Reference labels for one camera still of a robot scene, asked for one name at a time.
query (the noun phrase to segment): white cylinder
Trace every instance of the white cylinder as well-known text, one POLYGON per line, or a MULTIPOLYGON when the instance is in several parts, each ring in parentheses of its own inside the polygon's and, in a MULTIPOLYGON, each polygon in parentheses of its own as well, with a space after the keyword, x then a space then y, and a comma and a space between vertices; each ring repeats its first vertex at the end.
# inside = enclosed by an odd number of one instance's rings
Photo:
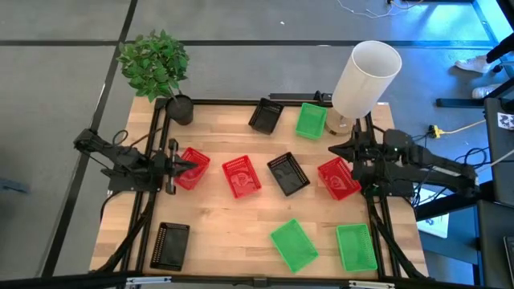
POLYGON ((402 58, 391 46, 379 41, 357 44, 332 95, 334 109, 348 118, 365 116, 401 68, 402 58))

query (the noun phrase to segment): red basket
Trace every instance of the red basket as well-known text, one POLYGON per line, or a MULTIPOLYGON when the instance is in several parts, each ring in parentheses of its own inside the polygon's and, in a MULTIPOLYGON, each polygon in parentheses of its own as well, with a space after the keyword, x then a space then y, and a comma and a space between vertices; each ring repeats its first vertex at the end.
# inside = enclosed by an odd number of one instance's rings
POLYGON ((248 156, 238 157, 222 167, 235 198, 247 196, 260 189, 259 179, 248 156))
POLYGON ((319 166, 318 174, 335 200, 340 201, 361 190, 361 184, 352 179, 350 169, 340 157, 319 166))
POLYGON ((190 190, 196 186, 209 167, 210 158, 204 156, 196 149, 187 148, 182 154, 182 160, 198 164, 198 167, 186 170, 176 181, 182 188, 190 190))

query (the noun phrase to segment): green plastic basket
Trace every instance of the green plastic basket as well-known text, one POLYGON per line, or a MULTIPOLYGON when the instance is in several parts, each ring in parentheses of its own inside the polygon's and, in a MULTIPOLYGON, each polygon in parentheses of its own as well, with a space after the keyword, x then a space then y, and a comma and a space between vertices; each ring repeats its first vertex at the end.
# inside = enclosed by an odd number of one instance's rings
POLYGON ((368 225, 338 226, 336 234, 341 261, 347 271, 377 269, 377 260, 369 237, 368 225))
POLYGON ((327 120, 327 108, 313 104, 302 104, 300 117, 296 124, 296 133, 317 140, 323 135, 324 122, 327 120))
POLYGON ((293 273, 300 271, 319 256, 296 219, 273 231, 271 240, 293 273))

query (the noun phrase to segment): wooden table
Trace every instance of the wooden table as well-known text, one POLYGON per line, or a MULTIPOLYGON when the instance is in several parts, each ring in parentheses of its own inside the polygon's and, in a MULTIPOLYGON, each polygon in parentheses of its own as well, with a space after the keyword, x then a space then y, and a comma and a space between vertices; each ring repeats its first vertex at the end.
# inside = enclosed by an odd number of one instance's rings
MULTIPOLYGON (((376 271, 352 273, 344 270, 337 248, 336 226, 368 223, 364 198, 359 194, 342 201, 331 199, 317 176, 317 167, 335 155, 327 150, 341 144, 348 136, 327 132, 319 140, 309 140, 295 133, 300 108, 286 107, 272 135, 256 132, 248 126, 253 106, 196 105, 194 122, 180 126, 172 122, 168 138, 178 140, 181 153, 193 147, 210 157, 210 167, 194 190, 177 187, 172 196, 157 195, 143 272, 147 274, 310 277, 326 279, 376 279, 376 271), (311 185, 285 197, 266 163, 292 152, 311 185), (262 183, 251 196, 234 199, 222 171, 222 163, 248 155, 262 183), (270 233, 296 218, 320 256, 297 274, 291 273, 273 246, 270 233), (190 238, 182 271, 163 271, 149 267, 157 229, 161 222, 190 225, 190 238)), ((148 133, 153 104, 136 98, 128 118, 126 144, 148 133)), ((388 104, 372 111, 373 123, 392 128, 388 104)), ((381 133, 377 133, 381 142, 381 133)), ((144 141, 139 150, 144 151, 144 141)), ((134 193, 123 193, 108 203, 100 226, 91 269, 103 265, 127 233, 134 193)), ((389 197, 394 237, 408 259, 427 274, 418 228, 411 207, 399 197, 389 197)), ((133 246, 130 268, 134 268, 139 241, 133 246)), ((386 272, 391 274, 387 245, 382 240, 386 272)))

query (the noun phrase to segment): person's foot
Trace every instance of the person's foot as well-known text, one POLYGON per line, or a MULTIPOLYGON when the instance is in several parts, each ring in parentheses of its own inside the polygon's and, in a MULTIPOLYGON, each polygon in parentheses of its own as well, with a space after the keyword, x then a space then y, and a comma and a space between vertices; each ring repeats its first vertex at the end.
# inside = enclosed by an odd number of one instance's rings
POLYGON ((479 73, 486 73, 491 68, 491 64, 486 61, 486 55, 476 56, 472 59, 457 60, 455 61, 455 66, 463 70, 479 73))
POLYGON ((501 84, 491 84, 486 87, 475 88, 471 93, 471 97, 478 100, 484 98, 486 95, 497 89, 501 84))

